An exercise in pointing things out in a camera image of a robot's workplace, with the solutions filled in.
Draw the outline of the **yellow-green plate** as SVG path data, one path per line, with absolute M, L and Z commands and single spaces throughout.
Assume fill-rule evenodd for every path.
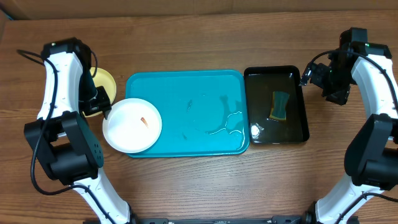
M 102 68 L 91 68 L 90 73 L 94 80 L 95 87 L 104 86 L 106 93 L 110 99 L 111 109 L 112 109 L 112 103 L 116 97 L 116 82 L 115 82 L 113 76 L 109 72 L 107 72 L 106 70 L 104 70 Z M 102 114 L 102 113 L 98 112 L 93 115 L 84 116 L 84 117 L 87 118 L 87 117 L 96 116 L 99 114 Z

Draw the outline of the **white plate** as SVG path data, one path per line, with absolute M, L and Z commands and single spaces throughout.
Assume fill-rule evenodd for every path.
M 149 128 L 141 121 L 144 117 Z M 103 135 L 114 149 L 137 153 L 153 146 L 162 131 L 162 118 L 157 108 L 146 100 L 128 98 L 113 105 L 103 120 Z

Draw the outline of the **green yellow sponge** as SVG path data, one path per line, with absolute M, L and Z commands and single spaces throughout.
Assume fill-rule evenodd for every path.
M 289 94 L 284 91 L 274 91 L 272 93 L 272 106 L 270 119 L 285 121 L 287 118 L 286 106 L 289 101 Z

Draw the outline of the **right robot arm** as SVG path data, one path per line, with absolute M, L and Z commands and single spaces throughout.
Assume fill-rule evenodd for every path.
M 397 185 L 397 83 L 388 46 L 354 41 L 326 52 L 331 63 L 311 61 L 300 84 L 322 88 L 326 100 L 343 105 L 357 85 L 367 120 L 347 147 L 345 173 L 323 198 L 314 202 L 302 223 L 357 223 L 353 214 L 373 197 Z

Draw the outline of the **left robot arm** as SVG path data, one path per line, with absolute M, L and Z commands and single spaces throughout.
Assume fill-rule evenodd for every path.
M 115 191 L 104 173 L 101 144 L 86 116 L 111 112 L 103 86 L 96 86 L 95 53 L 73 37 L 45 44 L 41 53 L 18 54 L 46 69 L 45 93 L 34 122 L 24 126 L 33 150 L 32 185 L 43 195 L 74 190 L 96 213 L 99 223 L 139 223 L 131 206 Z

